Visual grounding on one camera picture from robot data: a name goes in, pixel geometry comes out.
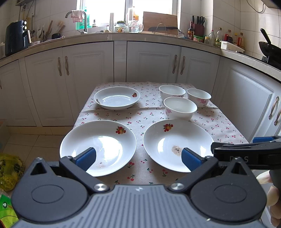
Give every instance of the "wooden cutting board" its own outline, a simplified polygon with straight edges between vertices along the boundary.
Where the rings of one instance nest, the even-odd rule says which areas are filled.
[[[148,31],[150,27],[157,27],[160,23],[163,23],[166,27],[178,27],[178,17],[176,15],[164,14],[164,13],[152,13],[143,12],[143,31]],[[168,34],[178,35],[177,29],[168,29]]]

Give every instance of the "black cable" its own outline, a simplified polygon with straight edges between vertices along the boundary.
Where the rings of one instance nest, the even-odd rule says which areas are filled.
[[[261,11],[261,12],[256,11],[256,12],[257,12],[257,13],[262,13],[263,10],[264,10],[264,4],[262,5],[262,11]]]
[[[248,1],[248,0],[247,0],[247,1]],[[30,8],[29,8],[29,11],[30,11],[30,9],[31,9],[31,7],[32,7],[32,5],[33,5],[33,3],[34,3],[34,0],[33,0],[32,4],[31,4]],[[29,11],[28,11],[28,13],[27,13],[26,19],[27,19],[27,17],[28,17]]]

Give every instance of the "cabinet handle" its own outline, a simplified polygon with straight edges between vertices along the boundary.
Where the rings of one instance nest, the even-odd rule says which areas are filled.
[[[60,57],[58,57],[58,71],[60,72],[60,76],[62,76],[62,70],[60,67]]]
[[[277,117],[276,117],[276,120],[274,121],[274,126],[277,125],[280,114],[281,114],[281,109],[279,110],[279,112],[277,114]]]
[[[65,56],[65,69],[66,69],[66,74],[69,75],[67,56]]]
[[[177,61],[176,59],[178,58],[177,55],[175,55],[175,65],[174,65],[174,68],[173,68],[173,74],[175,73],[175,70],[176,70],[176,65],[177,65]]]
[[[184,68],[185,68],[185,56],[182,57],[182,61],[183,61],[183,64],[182,64],[182,71],[180,72],[181,75],[183,74],[183,70],[184,70]]]
[[[279,97],[277,96],[276,97],[276,100],[275,100],[275,102],[274,102],[274,104],[273,104],[273,106],[272,106],[272,108],[271,108],[271,112],[270,112],[270,114],[269,114],[269,119],[271,120],[271,117],[272,117],[272,113],[273,113],[273,110],[274,110],[274,108],[275,108],[275,106],[276,106],[276,104],[277,104],[277,102],[279,101]]]

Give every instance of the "silver bolt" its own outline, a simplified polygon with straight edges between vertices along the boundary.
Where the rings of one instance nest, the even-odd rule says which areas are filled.
[[[96,184],[96,185],[94,186],[94,189],[95,189],[96,191],[104,191],[104,190],[107,189],[107,185],[102,184],[102,183],[99,183],[99,184]]]
[[[173,189],[173,190],[183,190],[184,185],[182,183],[173,183],[173,184],[171,184],[171,189]]]

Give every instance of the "finger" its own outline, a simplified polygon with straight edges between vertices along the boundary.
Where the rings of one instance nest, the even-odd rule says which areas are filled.
[[[278,201],[275,205],[271,206],[269,209],[271,216],[274,218],[281,218],[281,201]]]
[[[260,184],[272,183],[269,170],[258,175],[257,180]]]
[[[281,220],[280,219],[276,219],[276,218],[271,216],[270,221],[271,221],[271,224],[273,226],[277,227],[277,226],[279,226]]]
[[[271,186],[267,193],[267,206],[273,206],[278,202],[279,199],[279,190],[275,186]]]

